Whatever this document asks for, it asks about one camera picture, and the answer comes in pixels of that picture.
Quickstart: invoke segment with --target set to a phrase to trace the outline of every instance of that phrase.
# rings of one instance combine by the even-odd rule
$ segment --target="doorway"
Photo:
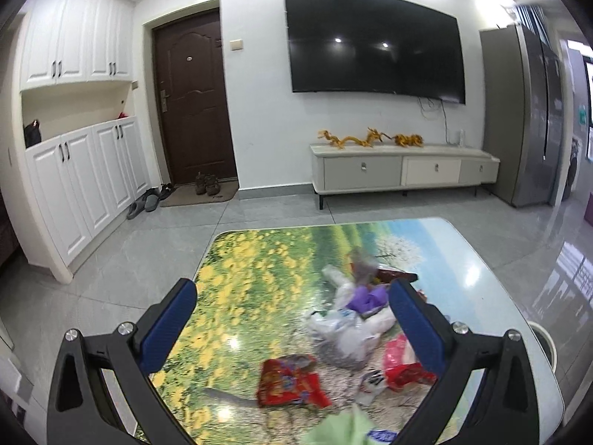
[[[175,185],[199,172],[236,178],[218,9],[153,30],[155,88],[165,158]]]

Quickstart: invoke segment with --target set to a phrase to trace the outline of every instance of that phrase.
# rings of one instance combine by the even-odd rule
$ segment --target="blue gripper pad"
[[[156,373],[165,364],[197,300],[196,284],[187,279],[142,341],[138,366],[145,375]]]
[[[389,306],[416,352],[420,364],[426,371],[441,377],[447,368],[443,341],[398,279],[391,283]]]

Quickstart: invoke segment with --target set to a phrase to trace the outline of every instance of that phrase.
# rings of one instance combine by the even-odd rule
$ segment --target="red plastic bag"
[[[319,375],[311,373],[315,358],[310,355],[289,355],[263,362],[257,388],[259,406],[311,404],[320,408],[331,405],[321,390]]]
[[[385,344],[383,371],[387,386],[394,391],[401,390],[407,383],[433,385],[437,381],[437,376],[426,371],[417,361],[416,353],[404,333]]]

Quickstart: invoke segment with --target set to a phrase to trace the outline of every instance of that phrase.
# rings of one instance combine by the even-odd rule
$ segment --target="curtain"
[[[546,45],[550,46],[550,39],[546,30],[546,19],[544,11],[538,5],[517,5],[515,6],[515,13],[519,17],[522,25],[529,28],[532,32],[540,37]]]

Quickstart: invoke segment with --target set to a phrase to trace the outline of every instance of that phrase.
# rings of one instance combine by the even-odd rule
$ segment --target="flat screen tv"
[[[466,103],[455,17],[403,0],[285,0],[293,92]]]

